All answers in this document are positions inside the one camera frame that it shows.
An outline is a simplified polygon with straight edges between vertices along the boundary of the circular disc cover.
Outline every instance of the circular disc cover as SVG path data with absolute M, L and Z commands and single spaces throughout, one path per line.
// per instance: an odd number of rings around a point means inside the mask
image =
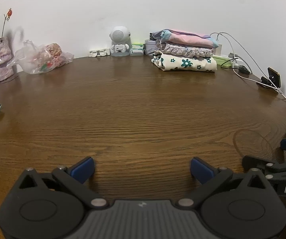
M 71 233 L 84 215 L 82 203 L 60 191 L 27 188 L 0 207 L 0 228 L 17 239 L 54 239 Z
M 280 199 L 256 188 L 215 194 L 202 204 L 200 212 L 215 234 L 230 239 L 268 239 L 286 225 L 286 209 Z

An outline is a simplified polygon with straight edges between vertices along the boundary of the triangular cutout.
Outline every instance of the triangular cutout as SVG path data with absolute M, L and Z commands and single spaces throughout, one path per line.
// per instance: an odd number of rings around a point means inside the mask
M 248 184 L 249 187 L 251 188 L 259 188 L 259 189 L 265 189 L 265 185 L 263 184 L 262 180 L 258 175 L 255 175 L 251 181 Z
M 26 189 L 26 188 L 32 188 L 36 187 L 37 184 L 33 180 L 33 178 L 30 175 L 25 176 L 24 180 L 22 181 L 20 185 L 20 189 Z

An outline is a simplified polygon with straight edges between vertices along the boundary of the white wall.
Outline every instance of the white wall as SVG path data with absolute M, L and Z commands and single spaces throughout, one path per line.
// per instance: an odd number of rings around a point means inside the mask
M 286 0 L 0 0 L 1 13 L 10 7 L 13 15 L 6 32 L 14 51 L 31 39 L 38 45 L 56 42 L 75 57 L 84 57 L 89 49 L 109 46 L 109 32 L 116 25 L 127 26 L 137 42 L 164 28 L 225 31 L 263 69 L 272 67 L 281 74 L 286 93 Z M 222 52 L 231 52 L 223 38 L 221 42 Z M 250 61 L 239 46 L 235 48 Z M 262 76 L 251 65 L 254 74 Z

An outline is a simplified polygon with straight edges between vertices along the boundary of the ribbed gray panel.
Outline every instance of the ribbed gray panel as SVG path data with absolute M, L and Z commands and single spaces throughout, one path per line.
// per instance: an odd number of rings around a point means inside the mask
M 80 229 L 66 239 L 218 239 L 192 211 L 169 200 L 116 200 L 92 211 Z

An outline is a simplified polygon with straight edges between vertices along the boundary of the wooden table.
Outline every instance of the wooden table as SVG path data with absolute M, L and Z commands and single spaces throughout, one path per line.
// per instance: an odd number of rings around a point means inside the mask
M 246 154 L 284 160 L 286 102 L 231 70 L 164 72 L 148 56 L 81 58 L 19 73 L 0 84 L 0 103 L 0 204 L 26 167 L 50 172 L 85 156 L 97 163 L 91 188 L 108 199 L 177 200 L 195 186 L 194 156 L 236 172 Z

